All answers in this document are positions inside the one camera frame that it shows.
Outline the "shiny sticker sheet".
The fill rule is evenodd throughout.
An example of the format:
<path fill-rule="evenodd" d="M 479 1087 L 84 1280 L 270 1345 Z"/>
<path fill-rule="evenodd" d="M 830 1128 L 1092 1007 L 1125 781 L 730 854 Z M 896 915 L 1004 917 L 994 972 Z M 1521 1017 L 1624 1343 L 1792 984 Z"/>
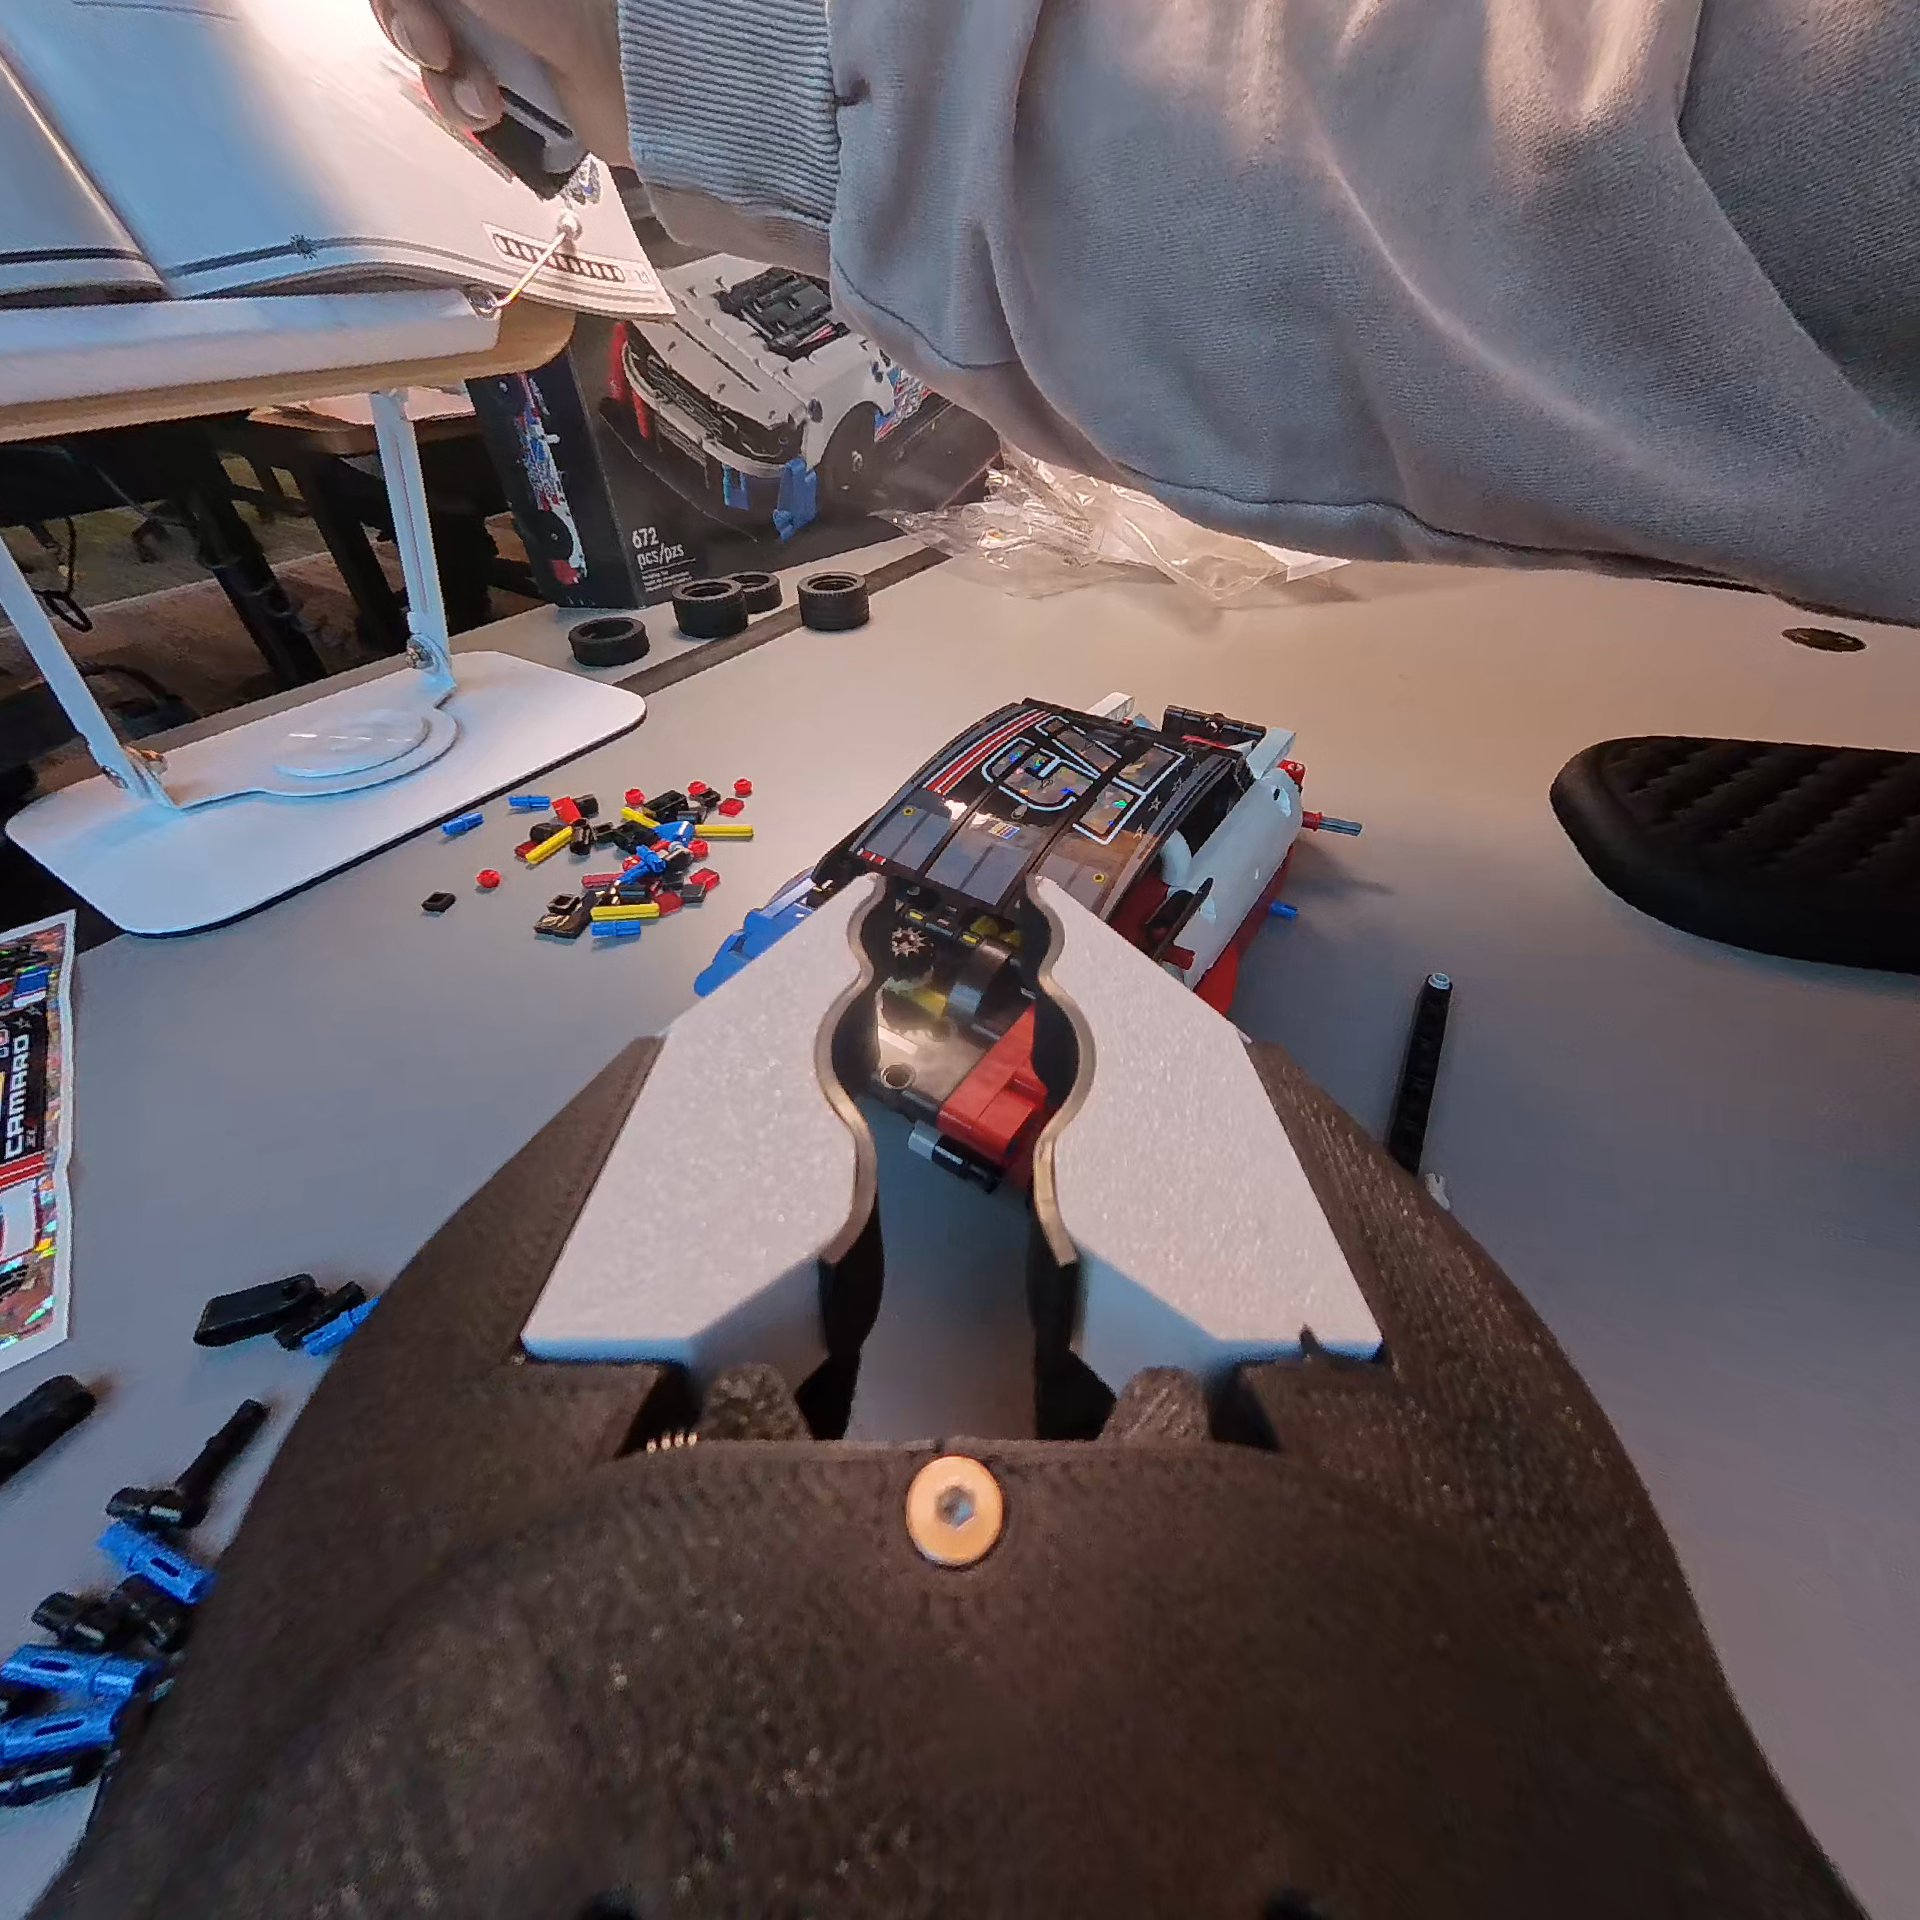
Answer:
<path fill-rule="evenodd" d="M 1 1368 L 64 1343 L 70 1312 L 78 915 L 1 937 Z"/>

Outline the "group of blue black connectors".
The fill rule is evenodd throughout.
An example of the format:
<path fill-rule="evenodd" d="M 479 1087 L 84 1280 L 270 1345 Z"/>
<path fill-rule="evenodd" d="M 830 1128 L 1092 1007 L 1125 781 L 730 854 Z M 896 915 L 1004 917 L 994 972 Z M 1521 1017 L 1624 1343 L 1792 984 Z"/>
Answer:
<path fill-rule="evenodd" d="M 270 1337 L 286 1353 L 327 1358 L 375 1307 L 376 1296 L 361 1281 L 327 1286 L 294 1272 L 209 1296 L 191 1340 L 197 1348 L 224 1350 Z M 78 1430 L 97 1403 L 90 1385 L 50 1375 L 4 1408 L 4 1485 Z M 214 1583 L 191 1535 L 270 1414 L 264 1401 L 241 1399 L 173 1479 L 111 1493 L 97 1541 L 111 1587 L 46 1593 L 32 1606 L 38 1639 L 4 1645 L 4 1807 L 97 1783 L 135 1718 L 168 1691 Z"/>

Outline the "white book stand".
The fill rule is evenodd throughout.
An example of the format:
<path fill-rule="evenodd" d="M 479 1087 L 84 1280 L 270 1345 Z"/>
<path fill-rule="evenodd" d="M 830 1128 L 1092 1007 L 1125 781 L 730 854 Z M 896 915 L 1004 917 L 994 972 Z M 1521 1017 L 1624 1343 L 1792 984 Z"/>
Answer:
<path fill-rule="evenodd" d="M 58 304 L 1 318 L 4 440 L 152 424 L 308 393 L 369 397 L 407 585 L 392 671 L 168 750 L 125 742 L 10 558 L 4 615 L 97 773 L 33 799 L 10 843 L 140 937 L 217 927 L 340 873 L 644 719 L 609 684 L 454 656 L 407 389 L 527 371 L 479 294 L 268 294 Z"/>

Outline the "lego race car model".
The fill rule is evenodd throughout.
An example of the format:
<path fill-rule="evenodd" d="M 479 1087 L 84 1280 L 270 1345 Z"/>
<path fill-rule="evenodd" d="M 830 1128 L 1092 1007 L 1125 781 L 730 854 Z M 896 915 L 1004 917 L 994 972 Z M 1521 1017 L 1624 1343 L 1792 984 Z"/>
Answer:
<path fill-rule="evenodd" d="M 1228 1014 L 1239 965 L 1279 904 L 1301 831 L 1360 835 L 1304 804 L 1284 726 L 1113 693 L 989 711 L 862 828 L 749 911 L 697 974 L 712 995 L 850 880 L 886 885 L 862 1040 L 866 1084 L 912 1151 L 992 1192 L 1025 1187 L 1055 1103 L 1033 1065 L 1020 910 L 1057 885 Z"/>

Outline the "pile of clear plastic bags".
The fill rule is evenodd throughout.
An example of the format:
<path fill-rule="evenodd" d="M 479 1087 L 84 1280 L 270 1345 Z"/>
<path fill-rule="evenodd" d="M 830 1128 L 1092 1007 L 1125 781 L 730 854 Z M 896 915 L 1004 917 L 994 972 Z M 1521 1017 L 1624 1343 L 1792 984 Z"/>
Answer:
<path fill-rule="evenodd" d="M 1202 607 L 1250 607 L 1345 561 L 1208 529 L 1132 486 L 1036 461 L 1012 447 L 982 493 L 933 512 L 882 512 L 977 580 L 1020 596 L 1092 585 L 1168 585 Z"/>

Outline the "pile of small lego pieces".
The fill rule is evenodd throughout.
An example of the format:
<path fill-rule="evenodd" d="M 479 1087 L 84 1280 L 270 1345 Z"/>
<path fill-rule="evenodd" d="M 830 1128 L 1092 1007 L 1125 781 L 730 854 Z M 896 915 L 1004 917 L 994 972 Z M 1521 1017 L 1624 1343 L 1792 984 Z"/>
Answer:
<path fill-rule="evenodd" d="M 438 839 L 461 843 L 488 824 L 510 824 L 505 867 L 472 870 L 463 892 L 445 887 L 418 903 L 437 921 L 454 904 L 502 895 L 510 876 L 552 873 L 552 894 L 532 915 L 543 944 L 616 949 L 676 915 L 704 904 L 720 881 L 712 849 L 749 843 L 748 804 L 756 783 L 688 779 L 684 785 L 624 788 L 613 801 L 589 791 L 506 793 L 494 811 L 469 807 L 438 822 Z"/>

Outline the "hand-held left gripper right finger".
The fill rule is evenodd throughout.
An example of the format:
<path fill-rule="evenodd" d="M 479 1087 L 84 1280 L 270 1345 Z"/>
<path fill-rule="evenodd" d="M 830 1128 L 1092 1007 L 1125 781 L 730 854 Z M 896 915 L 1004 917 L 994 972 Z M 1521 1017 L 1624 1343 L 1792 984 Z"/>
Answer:
<path fill-rule="evenodd" d="M 1054 880 L 1024 899 L 1038 1406 L 1176 1368 L 1372 1361 L 1384 1337 L 1252 1044 Z"/>

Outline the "lego instruction booklet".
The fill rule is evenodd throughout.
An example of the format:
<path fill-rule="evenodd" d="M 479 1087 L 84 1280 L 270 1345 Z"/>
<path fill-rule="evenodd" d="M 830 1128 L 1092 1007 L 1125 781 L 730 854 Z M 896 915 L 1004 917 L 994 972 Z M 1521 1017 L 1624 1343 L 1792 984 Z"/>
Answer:
<path fill-rule="evenodd" d="M 4 1 L 4 304 L 486 291 L 672 311 L 609 168 L 551 199 L 369 4 Z"/>

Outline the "black lego set box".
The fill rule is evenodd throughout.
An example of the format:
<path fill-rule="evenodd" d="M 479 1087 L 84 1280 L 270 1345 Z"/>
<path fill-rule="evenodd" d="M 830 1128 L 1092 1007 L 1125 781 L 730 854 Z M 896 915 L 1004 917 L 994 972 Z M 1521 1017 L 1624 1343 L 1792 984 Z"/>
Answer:
<path fill-rule="evenodd" d="M 646 607 L 982 499 L 1000 444 L 831 307 L 740 255 L 663 275 L 672 311 L 578 318 L 543 366 L 466 381 L 542 599 Z"/>

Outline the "long black lego beam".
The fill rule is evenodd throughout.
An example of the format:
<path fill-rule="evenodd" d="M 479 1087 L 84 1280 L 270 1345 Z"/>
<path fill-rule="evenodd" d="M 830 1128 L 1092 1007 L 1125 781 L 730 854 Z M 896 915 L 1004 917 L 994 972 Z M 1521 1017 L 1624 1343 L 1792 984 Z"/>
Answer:
<path fill-rule="evenodd" d="M 1423 991 L 1421 983 L 1412 1003 L 1399 1080 L 1383 1135 L 1388 1156 L 1409 1176 L 1417 1176 L 1423 1167 L 1423 1147 L 1438 1071 L 1444 1059 L 1452 999 L 1453 995 L 1434 997 Z"/>

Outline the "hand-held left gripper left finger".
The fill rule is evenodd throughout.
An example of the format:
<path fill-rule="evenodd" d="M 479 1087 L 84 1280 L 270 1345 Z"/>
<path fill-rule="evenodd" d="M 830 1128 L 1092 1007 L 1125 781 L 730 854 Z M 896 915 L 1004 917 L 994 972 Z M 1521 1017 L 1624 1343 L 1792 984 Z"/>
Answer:
<path fill-rule="evenodd" d="M 761 1361 L 850 1403 L 882 1293 L 878 1151 L 831 1044 L 872 983 L 854 877 L 666 1030 L 534 1301 L 534 1359 Z"/>

